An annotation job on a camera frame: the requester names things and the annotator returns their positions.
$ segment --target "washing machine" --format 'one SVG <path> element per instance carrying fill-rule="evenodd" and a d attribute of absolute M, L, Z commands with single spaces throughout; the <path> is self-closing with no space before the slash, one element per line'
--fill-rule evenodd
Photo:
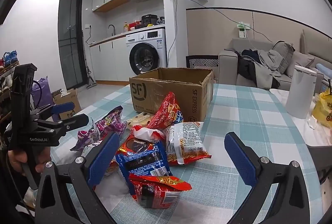
<path fill-rule="evenodd" d="M 129 64 L 133 75 L 158 67 L 167 67 L 166 36 L 164 28 L 141 31 L 126 36 Z"/>

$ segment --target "table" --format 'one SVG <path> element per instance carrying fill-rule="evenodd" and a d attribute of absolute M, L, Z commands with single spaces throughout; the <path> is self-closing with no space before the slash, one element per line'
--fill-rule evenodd
<path fill-rule="evenodd" d="M 128 86 L 85 108 L 81 113 L 94 120 L 105 116 L 114 107 L 122 105 L 124 119 L 133 117 L 130 88 Z M 96 188 L 105 208 L 119 224 L 137 223 L 227 223 L 250 191 L 224 148 L 225 134 L 234 131 L 245 145 L 258 156 L 272 162 L 300 163 L 310 204 L 310 221 L 317 223 L 322 217 L 322 197 L 316 169 L 310 153 L 292 119 L 272 93 L 244 86 L 214 85 L 213 99 L 204 121 L 201 139 L 212 155 L 185 166 L 171 167 L 174 176 L 189 182 L 193 189 L 181 194 L 168 209 L 148 209 L 139 206 L 128 194 L 128 187 L 120 173 L 111 174 Z M 122 135 L 124 141 L 128 131 Z M 56 164 L 72 162 L 78 152 L 69 149 L 75 145 L 77 130 L 60 139 L 52 148 L 51 157 Z M 277 186 L 273 185 L 255 223 L 262 221 L 273 199 Z M 73 187 L 69 188 L 74 205 L 83 222 L 86 216 L 79 205 Z"/>
<path fill-rule="evenodd" d="M 283 106 L 286 105 L 289 91 L 279 90 L 279 89 L 270 89 L 270 92 L 277 97 L 277 99 L 282 103 Z M 329 146 L 332 145 L 332 131 L 317 123 L 315 129 L 309 127 L 308 119 L 311 117 L 311 112 L 315 107 L 316 101 L 315 97 L 312 98 L 310 104 L 310 110 L 305 119 L 296 118 L 292 115 L 289 115 L 293 120 L 294 124 L 298 128 L 300 134 L 302 135 L 303 140 L 307 145 L 310 146 Z"/>

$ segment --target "cardboard box on floor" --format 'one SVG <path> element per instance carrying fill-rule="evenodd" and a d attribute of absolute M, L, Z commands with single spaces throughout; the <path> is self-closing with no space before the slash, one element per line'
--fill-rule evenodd
<path fill-rule="evenodd" d="M 213 71 L 207 69 L 158 68 L 129 83 L 135 111 L 155 114 L 171 91 L 185 121 L 204 121 L 213 96 Z"/>
<path fill-rule="evenodd" d="M 61 119 L 66 119 L 66 118 L 72 117 L 73 115 L 77 114 L 79 111 L 82 110 L 81 105 L 77 98 L 77 89 L 70 89 L 67 92 L 68 92 L 68 94 L 63 97 L 61 97 L 61 94 L 54 96 L 55 104 L 63 104 L 63 103 L 67 103 L 67 102 L 72 102 L 75 105 L 75 108 L 72 111 L 67 111 L 67 112 L 61 113 L 60 114 Z"/>

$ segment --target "yellow plastic bag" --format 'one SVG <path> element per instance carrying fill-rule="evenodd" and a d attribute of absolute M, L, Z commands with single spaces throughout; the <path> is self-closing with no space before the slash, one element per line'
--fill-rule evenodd
<path fill-rule="evenodd" d="M 332 129 L 332 95 L 329 88 L 319 94 L 312 115 L 319 123 Z"/>

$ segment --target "metal screw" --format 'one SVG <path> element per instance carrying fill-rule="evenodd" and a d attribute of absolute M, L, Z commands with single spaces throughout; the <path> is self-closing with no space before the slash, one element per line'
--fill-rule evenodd
<path fill-rule="evenodd" d="M 266 163 L 269 163 L 270 160 L 267 157 L 261 157 L 261 162 L 266 164 Z"/>
<path fill-rule="evenodd" d="M 78 157 L 78 158 L 75 159 L 75 162 L 76 162 L 76 163 L 82 163 L 83 160 L 84 160 L 83 157 Z"/>
<path fill-rule="evenodd" d="M 300 166 L 300 164 L 299 164 L 297 161 L 295 161 L 295 160 L 292 161 L 292 165 L 293 165 L 295 168 L 297 168 L 298 166 Z"/>
<path fill-rule="evenodd" d="M 50 167 L 52 167 L 52 165 L 53 165 L 52 161 L 49 161 L 45 164 L 46 168 L 50 168 Z"/>

